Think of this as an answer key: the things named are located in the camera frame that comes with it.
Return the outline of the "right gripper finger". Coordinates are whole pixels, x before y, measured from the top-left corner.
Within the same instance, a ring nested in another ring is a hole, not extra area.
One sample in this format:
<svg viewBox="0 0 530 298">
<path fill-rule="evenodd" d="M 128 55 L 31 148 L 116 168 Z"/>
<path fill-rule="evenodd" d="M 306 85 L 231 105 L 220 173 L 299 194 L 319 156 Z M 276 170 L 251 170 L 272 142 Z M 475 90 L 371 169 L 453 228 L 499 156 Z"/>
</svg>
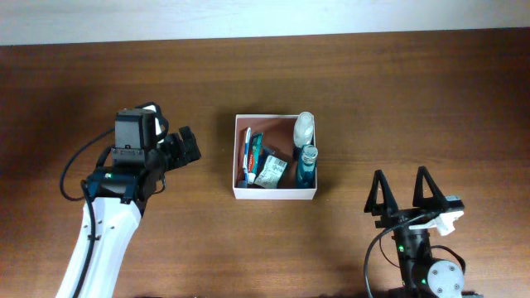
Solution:
<svg viewBox="0 0 530 298">
<path fill-rule="evenodd" d="M 364 212 L 371 214 L 394 214 L 398 205 L 382 170 L 376 170 Z"/>
<path fill-rule="evenodd" d="M 426 182 L 431 192 L 430 197 L 424 196 L 424 182 Z M 422 209 L 448 209 L 446 197 L 442 194 L 425 166 L 420 166 L 417 171 L 412 206 Z"/>
</svg>

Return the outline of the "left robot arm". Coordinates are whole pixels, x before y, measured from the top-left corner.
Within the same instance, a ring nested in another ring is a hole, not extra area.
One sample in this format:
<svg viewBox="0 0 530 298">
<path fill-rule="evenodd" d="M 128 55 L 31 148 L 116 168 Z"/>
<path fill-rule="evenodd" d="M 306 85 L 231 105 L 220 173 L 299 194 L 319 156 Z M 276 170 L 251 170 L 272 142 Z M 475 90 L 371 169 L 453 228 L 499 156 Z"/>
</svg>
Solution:
<svg viewBox="0 0 530 298">
<path fill-rule="evenodd" d="M 200 159 L 189 127 L 168 131 L 160 107 L 147 103 L 117 112 L 94 171 L 81 181 L 83 218 L 59 297 L 110 297 L 128 244 L 147 201 L 159 194 L 168 171 Z"/>
</svg>

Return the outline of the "blue white toothbrush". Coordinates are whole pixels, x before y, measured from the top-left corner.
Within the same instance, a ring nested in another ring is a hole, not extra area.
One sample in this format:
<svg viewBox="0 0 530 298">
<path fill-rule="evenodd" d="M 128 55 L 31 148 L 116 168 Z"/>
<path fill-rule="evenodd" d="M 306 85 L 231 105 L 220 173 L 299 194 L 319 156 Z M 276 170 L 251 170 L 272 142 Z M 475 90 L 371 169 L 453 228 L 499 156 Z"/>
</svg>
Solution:
<svg viewBox="0 0 530 298">
<path fill-rule="evenodd" d="M 248 187 L 248 152 L 249 144 L 252 136 L 252 128 L 248 127 L 245 132 L 244 139 L 244 154 L 243 154 L 243 180 L 241 181 L 241 186 L 243 188 Z"/>
</svg>

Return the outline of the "white spray bottle blue base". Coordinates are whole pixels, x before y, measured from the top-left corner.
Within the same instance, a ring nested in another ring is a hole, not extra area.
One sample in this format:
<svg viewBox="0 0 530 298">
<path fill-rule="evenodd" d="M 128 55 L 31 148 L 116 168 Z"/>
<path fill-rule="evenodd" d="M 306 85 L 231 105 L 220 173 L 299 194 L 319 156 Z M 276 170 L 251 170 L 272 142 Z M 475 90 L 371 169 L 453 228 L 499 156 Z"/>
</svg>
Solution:
<svg viewBox="0 0 530 298">
<path fill-rule="evenodd" d="M 293 160 L 297 161 L 301 149 L 312 143 L 315 130 L 314 115 L 310 112 L 302 112 L 295 121 L 293 130 Z"/>
</svg>

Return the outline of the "green white toothpaste tube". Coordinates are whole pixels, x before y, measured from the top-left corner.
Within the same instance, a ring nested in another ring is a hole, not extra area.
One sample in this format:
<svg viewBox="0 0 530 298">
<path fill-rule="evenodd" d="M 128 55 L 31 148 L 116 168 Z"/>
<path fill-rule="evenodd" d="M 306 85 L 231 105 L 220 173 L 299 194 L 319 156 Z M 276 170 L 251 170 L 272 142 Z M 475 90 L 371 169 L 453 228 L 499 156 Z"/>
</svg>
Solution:
<svg viewBox="0 0 530 298">
<path fill-rule="evenodd" d="M 261 152 L 263 133 L 254 133 L 251 137 L 251 148 L 248 155 L 248 183 L 254 183 L 258 173 L 259 156 Z"/>
</svg>

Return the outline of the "blue disposable razor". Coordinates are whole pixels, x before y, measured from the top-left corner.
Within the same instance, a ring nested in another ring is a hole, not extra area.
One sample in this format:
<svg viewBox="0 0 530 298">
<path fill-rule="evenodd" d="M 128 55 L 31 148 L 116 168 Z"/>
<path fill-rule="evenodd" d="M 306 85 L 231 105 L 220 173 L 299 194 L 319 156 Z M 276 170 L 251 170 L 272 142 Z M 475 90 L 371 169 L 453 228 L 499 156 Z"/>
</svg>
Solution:
<svg viewBox="0 0 530 298">
<path fill-rule="evenodd" d="M 258 169 L 261 170 L 263 167 L 264 167 L 264 164 L 267 160 L 267 158 L 269 156 L 274 156 L 275 155 L 275 151 L 270 148 L 270 147 L 266 147 L 266 146 L 262 146 L 261 147 L 262 149 L 262 153 L 260 154 L 259 158 L 258 158 Z"/>
</svg>

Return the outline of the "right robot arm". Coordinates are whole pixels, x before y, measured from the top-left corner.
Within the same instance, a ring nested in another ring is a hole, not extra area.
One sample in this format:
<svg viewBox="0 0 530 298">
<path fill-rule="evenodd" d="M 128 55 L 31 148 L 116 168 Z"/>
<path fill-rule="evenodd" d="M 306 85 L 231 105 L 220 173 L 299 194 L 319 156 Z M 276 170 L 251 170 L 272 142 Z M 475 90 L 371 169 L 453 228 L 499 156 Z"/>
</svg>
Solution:
<svg viewBox="0 0 530 298">
<path fill-rule="evenodd" d="M 457 195 L 444 195 L 428 169 L 421 166 L 410 209 L 400 209 L 381 170 L 374 172 L 364 212 L 378 216 L 382 230 L 369 244 L 364 257 L 364 285 L 369 297 L 472 298 L 481 294 L 465 289 L 466 262 L 454 250 L 431 245 L 428 230 L 441 236 L 455 231 L 454 222 L 464 215 L 465 205 Z M 397 250 L 402 285 L 374 293 L 369 284 L 369 258 L 375 244 L 392 234 Z"/>
</svg>

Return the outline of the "green white soap packet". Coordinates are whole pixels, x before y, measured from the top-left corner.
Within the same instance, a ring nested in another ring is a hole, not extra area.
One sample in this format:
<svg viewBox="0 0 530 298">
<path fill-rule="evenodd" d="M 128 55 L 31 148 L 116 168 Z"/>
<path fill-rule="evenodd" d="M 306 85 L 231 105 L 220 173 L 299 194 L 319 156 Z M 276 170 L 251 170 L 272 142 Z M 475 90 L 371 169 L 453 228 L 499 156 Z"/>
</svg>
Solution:
<svg viewBox="0 0 530 298">
<path fill-rule="evenodd" d="M 255 179 L 254 184 L 265 189 L 276 189 L 283 176 L 287 162 L 275 156 L 268 156 L 262 171 Z"/>
</svg>

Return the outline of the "teal mouthwash bottle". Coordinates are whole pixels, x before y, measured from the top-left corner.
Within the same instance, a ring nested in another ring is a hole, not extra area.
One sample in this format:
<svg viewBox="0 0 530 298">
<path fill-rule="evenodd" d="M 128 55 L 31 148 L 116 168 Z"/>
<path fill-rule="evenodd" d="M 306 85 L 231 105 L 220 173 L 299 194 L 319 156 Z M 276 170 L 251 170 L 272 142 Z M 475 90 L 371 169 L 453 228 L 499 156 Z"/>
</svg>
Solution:
<svg viewBox="0 0 530 298">
<path fill-rule="evenodd" d="M 296 187 L 309 189 L 313 187 L 316 177 L 318 149 L 311 144 L 305 145 L 300 152 L 296 167 Z"/>
</svg>

